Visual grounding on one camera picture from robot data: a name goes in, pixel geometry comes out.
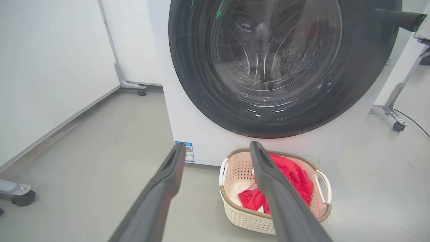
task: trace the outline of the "red clothing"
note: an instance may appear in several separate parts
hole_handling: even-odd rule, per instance
[[[310,201],[312,199],[313,183],[307,177],[306,171],[300,168],[300,166],[294,161],[285,157],[274,155],[269,153],[270,158],[278,166],[282,174],[287,177],[293,187],[303,198],[304,202],[310,207]],[[257,211],[261,206],[264,208],[264,212],[270,214],[269,203],[266,197],[260,192],[258,188],[254,190],[246,190],[239,193],[239,198],[242,201],[244,208]]]

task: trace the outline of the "front-load washing machine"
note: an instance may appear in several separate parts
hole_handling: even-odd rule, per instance
[[[257,140],[336,162],[384,82],[399,0],[148,0],[175,142],[220,165]]]

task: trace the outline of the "white panel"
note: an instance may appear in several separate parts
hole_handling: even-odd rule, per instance
[[[405,0],[403,1],[403,11],[429,13],[429,0]],[[402,28],[399,29],[396,44],[390,55],[390,62],[379,76],[387,81],[376,99],[375,105],[384,106],[387,103],[394,88],[404,81],[424,47],[424,44],[418,43],[417,39],[413,37],[413,33]]]
[[[0,0],[0,166],[119,86],[97,1]]]
[[[146,0],[101,3],[125,79],[161,85]]]

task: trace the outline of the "green marking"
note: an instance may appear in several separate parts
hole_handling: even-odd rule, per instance
[[[216,18],[219,18],[219,17],[221,17],[221,16],[222,16],[221,8],[222,8],[222,5],[223,5],[223,4],[224,4],[224,2],[222,2],[222,3],[221,3],[221,5],[219,6],[218,14],[216,15]]]
[[[421,14],[421,16],[419,16],[419,23],[414,26],[413,32],[417,32],[418,31],[418,29],[420,28],[421,24],[423,23],[423,21],[424,21],[424,19],[426,17],[427,17],[427,14]]]

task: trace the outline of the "laundry basket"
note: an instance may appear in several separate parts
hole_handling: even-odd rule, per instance
[[[252,175],[252,162],[249,151],[249,149],[235,150],[221,164],[219,185],[221,198],[224,201],[225,214],[228,220],[236,226],[256,232],[275,234],[272,215],[244,208],[237,195],[241,188],[255,182],[255,178]],[[327,219],[332,210],[332,205],[330,204],[332,189],[327,177],[318,171],[314,164],[303,157],[280,152],[268,152],[288,158],[306,171],[308,178],[313,183],[310,209],[319,222]],[[326,184],[327,199],[324,198],[321,191],[318,176],[321,176]]]

